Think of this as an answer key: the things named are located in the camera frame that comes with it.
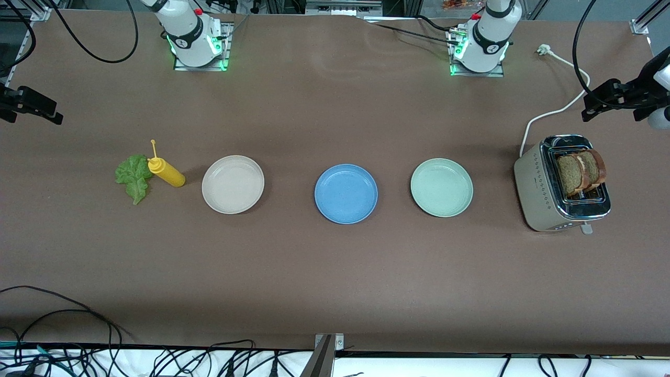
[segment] light green plate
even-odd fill
[[[419,165],[412,174],[411,190],[419,207],[437,217],[465,211],[473,192],[468,172],[446,158],[433,158]]]

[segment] plate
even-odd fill
[[[437,217],[456,216],[472,201],[472,179],[454,161],[433,158],[421,163],[411,181],[412,197],[426,213]]]
[[[316,207],[328,220],[354,224],[368,217],[377,205],[377,184],[364,168],[352,164],[335,165],[316,182]]]
[[[253,207],[264,187],[263,171],[254,160],[227,156],[207,169],[202,179],[202,197],[215,211],[234,215]]]

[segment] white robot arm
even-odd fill
[[[505,57],[509,37],[521,19],[521,4],[517,0],[488,0],[480,19],[463,25],[467,40],[454,58],[473,72],[488,72]]]
[[[193,10],[188,0],[141,0],[160,20],[172,52],[186,66],[204,66],[222,53],[221,21]]]

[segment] white plate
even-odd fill
[[[253,207],[264,187],[263,171],[254,160],[227,156],[207,169],[202,179],[202,197],[215,211],[234,215]]]

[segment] toaster lever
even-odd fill
[[[593,234],[593,227],[591,227],[591,224],[589,224],[589,223],[581,224],[580,228],[582,229],[582,233],[584,233],[586,235]]]

